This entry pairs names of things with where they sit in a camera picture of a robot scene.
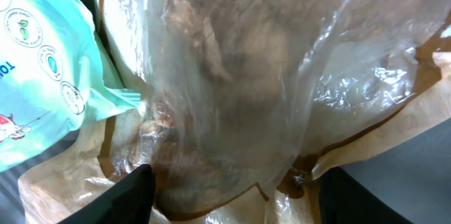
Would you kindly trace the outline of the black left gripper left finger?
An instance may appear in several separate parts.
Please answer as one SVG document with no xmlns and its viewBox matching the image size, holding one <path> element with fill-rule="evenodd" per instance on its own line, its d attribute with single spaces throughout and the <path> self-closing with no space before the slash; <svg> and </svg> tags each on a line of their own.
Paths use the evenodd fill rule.
<svg viewBox="0 0 451 224">
<path fill-rule="evenodd" d="M 60 224 L 148 224 L 156 176 L 143 164 Z"/>
</svg>

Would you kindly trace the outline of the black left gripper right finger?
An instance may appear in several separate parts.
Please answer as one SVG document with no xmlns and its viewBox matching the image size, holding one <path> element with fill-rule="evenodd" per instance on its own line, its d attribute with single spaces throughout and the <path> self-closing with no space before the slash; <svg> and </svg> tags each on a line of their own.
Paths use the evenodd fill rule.
<svg viewBox="0 0 451 224">
<path fill-rule="evenodd" d="M 411 224 L 341 168 L 320 177 L 322 224 Z"/>
</svg>

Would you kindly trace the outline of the clear bag bread package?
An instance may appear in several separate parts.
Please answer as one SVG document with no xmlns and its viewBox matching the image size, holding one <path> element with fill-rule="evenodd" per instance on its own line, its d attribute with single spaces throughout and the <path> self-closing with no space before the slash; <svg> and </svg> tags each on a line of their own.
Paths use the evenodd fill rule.
<svg viewBox="0 0 451 224">
<path fill-rule="evenodd" d="M 450 0 L 99 2 L 141 104 L 20 177 L 27 223 L 85 210 L 143 164 L 153 223 L 263 223 L 266 202 L 436 81 L 417 50 L 450 12 Z"/>
</svg>

